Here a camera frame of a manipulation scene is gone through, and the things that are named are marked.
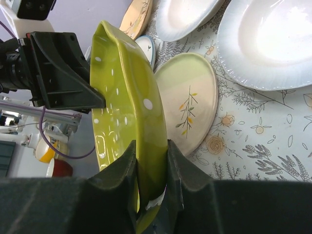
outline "floral tablecloth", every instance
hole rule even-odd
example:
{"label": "floral tablecloth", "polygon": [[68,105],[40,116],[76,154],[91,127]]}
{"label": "floral tablecloth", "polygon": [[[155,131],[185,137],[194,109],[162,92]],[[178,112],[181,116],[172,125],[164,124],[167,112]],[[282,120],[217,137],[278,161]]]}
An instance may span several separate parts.
{"label": "floral tablecloth", "polygon": [[216,179],[311,182],[311,86],[261,92],[243,87],[225,74],[217,58],[216,34],[229,2],[226,0],[208,23],[174,42],[157,37],[156,3],[146,31],[157,47],[155,71],[177,54],[195,52],[203,55],[215,72],[219,103],[214,123],[188,159]]}

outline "green dish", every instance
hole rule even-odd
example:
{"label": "green dish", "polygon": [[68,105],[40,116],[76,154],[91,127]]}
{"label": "green dish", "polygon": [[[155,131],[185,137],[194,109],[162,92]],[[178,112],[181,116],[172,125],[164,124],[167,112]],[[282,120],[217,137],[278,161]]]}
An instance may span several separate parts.
{"label": "green dish", "polygon": [[113,163],[135,139],[140,204],[145,210],[166,185],[168,142],[162,103],[140,47],[105,21],[93,37],[90,84],[106,99],[105,109],[92,110],[99,169]]}

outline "orange flower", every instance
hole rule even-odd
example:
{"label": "orange flower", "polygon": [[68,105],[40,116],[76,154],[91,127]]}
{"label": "orange flower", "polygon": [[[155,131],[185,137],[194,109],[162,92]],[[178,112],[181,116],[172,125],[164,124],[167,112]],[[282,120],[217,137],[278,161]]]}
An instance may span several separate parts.
{"label": "orange flower", "polygon": [[235,122],[235,117],[232,115],[226,115],[224,118],[221,119],[221,124],[227,127],[232,126],[234,122]]}
{"label": "orange flower", "polygon": [[209,153],[213,155],[219,154],[224,149],[224,139],[219,136],[208,136],[205,141]]}

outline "small white dish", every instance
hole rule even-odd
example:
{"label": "small white dish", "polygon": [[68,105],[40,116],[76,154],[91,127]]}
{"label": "small white dish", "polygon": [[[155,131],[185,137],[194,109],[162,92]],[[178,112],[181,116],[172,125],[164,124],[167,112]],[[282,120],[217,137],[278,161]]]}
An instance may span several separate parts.
{"label": "small white dish", "polygon": [[156,31],[163,41],[179,40],[209,21],[225,0],[162,0]]}
{"label": "small white dish", "polygon": [[141,36],[138,39],[136,39],[136,43],[144,52],[146,58],[150,62],[150,65],[153,69],[155,65],[155,59],[156,59],[156,50],[155,50],[155,44],[153,42],[153,39],[149,36]]}
{"label": "small white dish", "polygon": [[263,91],[312,84],[311,43],[311,0],[231,1],[217,35],[225,72]]}
{"label": "small white dish", "polygon": [[218,104],[218,85],[211,65],[201,55],[183,53],[155,73],[166,119],[167,136],[184,156],[206,137]]}

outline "red cup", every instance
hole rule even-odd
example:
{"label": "red cup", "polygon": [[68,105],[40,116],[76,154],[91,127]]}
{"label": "red cup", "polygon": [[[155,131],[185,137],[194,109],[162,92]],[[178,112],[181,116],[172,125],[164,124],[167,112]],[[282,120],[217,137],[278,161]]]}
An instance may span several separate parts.
{"label": "red cup", "polygon": [[66,177],[73,175],[73,168],[67,162],[59,159],[51,159],[46,177]]}

